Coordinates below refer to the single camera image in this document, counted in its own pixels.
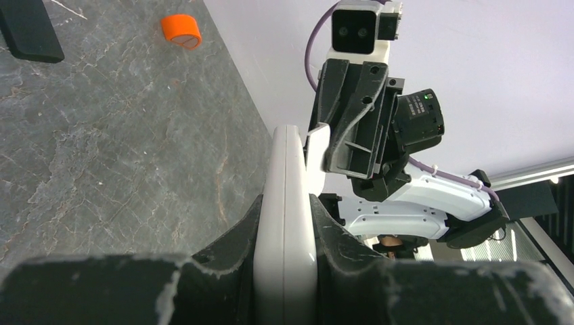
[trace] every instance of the white wall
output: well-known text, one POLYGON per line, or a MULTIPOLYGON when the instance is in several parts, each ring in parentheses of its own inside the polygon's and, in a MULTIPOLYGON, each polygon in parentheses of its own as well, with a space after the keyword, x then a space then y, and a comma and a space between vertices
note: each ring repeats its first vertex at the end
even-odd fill
MULTIPOLYGON (((335 1, 206 0, 269 130, 306 132, 313 92, 309 33, 335 1)), ((574 156, 574 1, 405 0, 390 70, 407 92, 432 87, 445 117, 440 145, 416 155, 441 169, 491 175, 574 156)), ((317 74, 329 27, 315 42, 317 74)), ((351 193, 336 175, 327 191, 351 193)))

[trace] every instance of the camera lens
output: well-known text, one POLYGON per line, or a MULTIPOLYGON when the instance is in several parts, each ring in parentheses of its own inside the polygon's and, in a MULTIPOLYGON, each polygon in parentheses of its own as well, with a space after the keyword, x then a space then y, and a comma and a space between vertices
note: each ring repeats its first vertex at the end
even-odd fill
POLYGON ((361 28, 359 29, 359 37, 361 37, 362 39, 364 39, 367 36, 367 29, 366 28, 361 28))
POLYGON ((340 36, 345 37, 345 36, 347 36, 347 34, 349 34, 349 30, 347 29, 347 27, 341 27, 339 29, 339 35, 340 36))

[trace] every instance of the black bracket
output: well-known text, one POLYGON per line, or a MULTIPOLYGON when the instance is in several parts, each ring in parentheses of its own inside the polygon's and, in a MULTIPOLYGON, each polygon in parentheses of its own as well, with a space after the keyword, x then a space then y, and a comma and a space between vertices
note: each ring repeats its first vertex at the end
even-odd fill
POLYGON ((394 98, 385 95, 388 69, 380 62, 339 59, 323 65, 310 129, 317 123, 331 128, 327 172, 360 179, 373 176, 393 111, 394 98))

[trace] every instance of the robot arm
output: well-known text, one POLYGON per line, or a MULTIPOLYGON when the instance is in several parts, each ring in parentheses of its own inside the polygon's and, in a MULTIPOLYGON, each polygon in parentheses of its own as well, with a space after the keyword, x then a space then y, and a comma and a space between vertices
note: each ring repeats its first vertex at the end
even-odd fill
POLYGON ((326 173, 346 175, 364 199, 339 203, 345 227, 356 236, 475 246, 508 216, 483 187, 489 185, 484 172, 458 176, 461 182, 410 158, 440 143, 445 123, 432 89, 402 95, 404 79, 389 77, 400 19, 400 3, 342 1, 335 7, 332 49, 319 74, 305 150, 309 191, 322 192, 326 173))

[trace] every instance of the black plastic mount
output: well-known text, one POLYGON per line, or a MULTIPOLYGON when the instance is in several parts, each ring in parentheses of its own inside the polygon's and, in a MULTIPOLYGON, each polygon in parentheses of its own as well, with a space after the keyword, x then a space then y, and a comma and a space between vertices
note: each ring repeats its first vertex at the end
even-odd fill
POLYGON ((501 202, 491 200, 491 210, 482 217, 464 222, 449 216, 449 231, 437 242, 446 242, 454 249, 470 248, 483 243, 495 231, 506 227, 509 218, 501 202))
MULTIPOLYGON (((260 196, 191 259, 25 261, 0 287, 0 324, 257 324, 252 277, 261 203, 260 196)), ((316 196, 311 214, 318 274, 312 324, 574 324, 560 280, 542 264, 391 261, 350 235, 316 196)))
POLYGON ((309 130, 329 124, 325 169, 359 179, 378 171, 403 79, 389 79, 379 62, 328 59, 317 86, 309 130))
POLYGON ((319 195, 319 201, 321 201, 325 209, 327 209, 329 215, 331 215, 338 224, 345 226, 347 222, 340 217, 339 213, 339 202, 342 200, 343 198, 333 193, 321 193, 321 195, 319 195))
POLYGON ((400 21, 401 15, 398 13, 380 13, 377 39, 386 41, 394 41, 397 39, 397 30, 399 29, 400 21))
POLYGON ((64 59, 42 0, 0 0, 0 30, 15 58, 47 63, 64 59))

